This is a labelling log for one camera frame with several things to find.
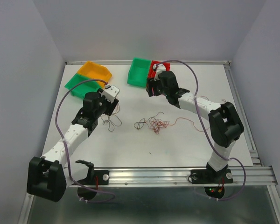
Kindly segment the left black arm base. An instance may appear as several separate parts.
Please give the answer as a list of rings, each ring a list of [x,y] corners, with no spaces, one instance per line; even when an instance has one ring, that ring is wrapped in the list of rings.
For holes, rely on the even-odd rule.
[[[88,170],[86,177],[80,178],[78,183],[91,187],[94,190],[99,191],[99,187],[109,184],[109,171],[108,170]],[[100,194],[98,192],[89,191],[81,186],[77,188],[77,196],[81,201],[92,202],[98,199]]]

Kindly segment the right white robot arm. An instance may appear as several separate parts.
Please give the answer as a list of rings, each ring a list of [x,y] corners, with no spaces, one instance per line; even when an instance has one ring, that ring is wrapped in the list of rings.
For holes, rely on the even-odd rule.
[[[146,91],[150,97],[163,95],[171,105],[198,115],[213,150],[208,161],[210,168],[206,169],[205,176],[208,181],[216,182],[222,177],[221,170],[227,167],[231,149],[243,133],[244,126],[231,102],[220,104],[197,97],[199,84],[197,77],[194,77],[195,93],[180,88],[171,71],[163,71],[154,78],[148,78]]]

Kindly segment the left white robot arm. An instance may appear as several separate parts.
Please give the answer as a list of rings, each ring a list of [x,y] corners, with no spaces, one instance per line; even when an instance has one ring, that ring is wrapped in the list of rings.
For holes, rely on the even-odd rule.
[[[110,116],[118,104],[119,89],[114,85],[88,92],[83,106],[61,139],[41,157],[33,157],[28,165],[27,193],[58,202],[74,183],[70,156],[98,125],[101,115]]]

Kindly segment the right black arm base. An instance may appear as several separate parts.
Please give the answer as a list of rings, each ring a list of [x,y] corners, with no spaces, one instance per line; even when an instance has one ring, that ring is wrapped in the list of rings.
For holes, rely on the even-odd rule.
[[[192,184],[204,184],[204,190],[207,196],[215,199],[223,198],[225,184],[234,182],[229,169],[216,172],[211,168],[191,170],[188,181]]]

